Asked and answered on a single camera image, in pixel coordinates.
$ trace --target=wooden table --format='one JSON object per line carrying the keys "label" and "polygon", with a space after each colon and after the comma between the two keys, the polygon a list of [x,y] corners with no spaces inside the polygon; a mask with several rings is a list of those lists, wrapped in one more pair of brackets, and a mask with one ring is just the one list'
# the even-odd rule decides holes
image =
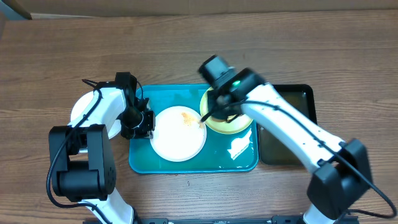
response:
{"label": "wooden table", "polygon": [[[66,125],[90,91],[82,78],[130,71],[143,85],[203,83],[196,70],[213,54],[272,83],[309,84],[319,125],[362,140],[375,183],[398,203],[398,11],[22,21],[7,22],[0,41],[0,222],[93,217],[85,208],[56,208],[45,193],[48,132]],[[116,186],[141,217],[270,217],[310,204],[303,168],[259,163],[248,173],[138,175],[127,163],[129,142],[119,136],[111,144]],[[372,191],[353,207],[390,213]]]}

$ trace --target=yellow bowl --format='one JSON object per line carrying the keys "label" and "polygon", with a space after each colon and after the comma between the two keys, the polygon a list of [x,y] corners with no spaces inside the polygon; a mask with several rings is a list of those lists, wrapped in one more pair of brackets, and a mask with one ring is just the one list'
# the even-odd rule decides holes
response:
{"label": "yellow bowl", "polygon": [[[212,87],[210,87],[205,94],[203,94],[201,100],[200,100],[200,116],[204,116],[208,113],[208,107],[207,107],[207,92],[209,90],[213,90]],[[209,117],[205,123],[206,125],[211,128],[212,130],[221,133],[221,134],[235,134],[240,131],[245,130],[253,121],[253,119],[249,118],[246,115],[242,115],[235,120],[233,120],[230,123],[227,123],[226,121],[223,122],[218,122],[212,119],[213,117]]]}

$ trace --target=green led light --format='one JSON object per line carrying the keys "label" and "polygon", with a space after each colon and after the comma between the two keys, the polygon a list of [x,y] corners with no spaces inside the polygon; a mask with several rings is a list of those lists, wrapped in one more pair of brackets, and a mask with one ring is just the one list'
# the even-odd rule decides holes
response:
{"label": "green led light", "polygon": [[232,83],[233,86],[237,87],[239,84],[241,84],[241,81],[236,80],[235,82]]}

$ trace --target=black tray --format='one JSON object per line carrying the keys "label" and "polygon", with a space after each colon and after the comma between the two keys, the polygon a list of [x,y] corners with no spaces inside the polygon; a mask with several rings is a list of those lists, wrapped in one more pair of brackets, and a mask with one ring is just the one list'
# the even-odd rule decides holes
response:
{"label": "black tray", "polygon": [[[294,108],[303,113],[315,124],[315,102],[309,85],[274,85],[276,91]],[[259,154],[261,162],[269,165],[300,165],[299,159],[269,131],[257,125]]]}

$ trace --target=teal tray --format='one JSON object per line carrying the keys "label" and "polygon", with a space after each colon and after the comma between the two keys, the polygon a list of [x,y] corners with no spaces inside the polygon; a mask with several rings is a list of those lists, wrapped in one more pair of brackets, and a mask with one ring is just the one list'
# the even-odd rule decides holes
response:
{"label": "teal tray", "polygon": [[[142,87],[144,97],[149,97],[149,106],[155,114],[172,106],[186,106],[200,114],[200,99],[208,88],[207,84]],[[141,89],[136,94],[141,97]],[[256,122],[253,121],[249,127],[236,134],[220,134],[209,127],[206,130],[206,143],[202,150],[183,162],[170,162],[158,156],[149,139],[132,139],[130,166],[140,174],[192,174],[247,172],[257,165],[259,153]]]}

